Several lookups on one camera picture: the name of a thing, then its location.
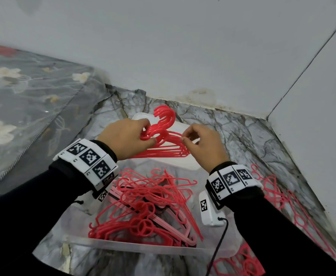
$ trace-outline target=black sleeve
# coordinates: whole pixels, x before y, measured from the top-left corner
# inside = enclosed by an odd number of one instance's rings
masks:
[[[105,144],[97,143],[117,160]],[[0,269],[31,254],[62,213],[92,184],[58,159],[49,170],[0,197]]]
[[[210,173],[236,164],[225,162]],[[336,262],[267,199],[259,187],[221,200],[234,212],[238,231],[266,275],[336,275]]]

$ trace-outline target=plastic-covered mattress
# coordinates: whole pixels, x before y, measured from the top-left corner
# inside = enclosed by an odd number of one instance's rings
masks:
[[[92,67],[0,46],[0,195],[45,171],[107,95]]]

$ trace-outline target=wall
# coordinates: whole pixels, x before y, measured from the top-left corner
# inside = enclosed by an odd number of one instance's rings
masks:
[[[336,34],[269,120],[336,227]]]
[[[0,0],[0,44],[152,97],[266,117],[336,29],[336,0]]]

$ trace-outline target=clear plastic bin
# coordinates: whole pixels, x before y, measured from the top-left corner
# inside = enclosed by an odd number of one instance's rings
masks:
[[[205,183],[207,179],[207,172],[202,168],[196,171],[185,170],[178,167],[167,166],[166,164],[152,161],[150,159],[130,159],[119,162],[121,170],[125,168],[131,168],[143,176],[150,177],[152,169],[158,168],[161,170],[166,169],[167,172],[177,178],[186,178],[191,181],[198,181],[197,185],[191,187],[193,191],[192,197],[187,202],[187,206],[190,209],[196,223],[201,231],[204,240],[201,241],[198,237],[196,248],[187,247],[170,247],[170,246],[157,246],[146,244],[135,244],[127,242],[107,241],[88,238],[88,232],[90,231],[89,223],[95,224],[96,215],[110,204],[108,199],[104,199],[103,205],[97,210],[94,215],[86,214],[87,211],[82,211],[75,206],[70,206],[61,216],[56,226],[53,228],[54,236],[62,242],[73,243],[83,246],[89,246],[93,248],[128,251],[128,252],[142,252],[142,253],[155,253],[155,254],[175,254],[175,255],[212,255],[221,238],[224,226],[221,227],[209,227],[204,226],[201,222],[200,214],[200,202],[198,195],[205,189]],[[233,213],[226,208],[226,218],[229,221],[227,233],[224,237],[222,245],[217,253],[218,257],[231,257],[236,254],[239,246],[242,243],[242,237],[239,234]]]

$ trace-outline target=person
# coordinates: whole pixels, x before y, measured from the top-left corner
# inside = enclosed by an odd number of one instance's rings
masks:
[[[128,159],[156,143],[154,138],[140,140],[141,131],[149,126],[147,119],[119,120],[108,125],[94,142],[114,161]],[[209,174],[236,164],[229,160],[220,135],[204,125],[191,125],[181,140]],[[78,170],[74,168],[73,173],[75,179],[70,180],[50,166],[0,197],[0,274],[37,271],[64,275],[37,260],[32,252],[69,205],[92,189]],[[336,262],[269,203],[259,187],[228,196],[225,206],[234,212],[239,232],[266,275],[336,275]]]

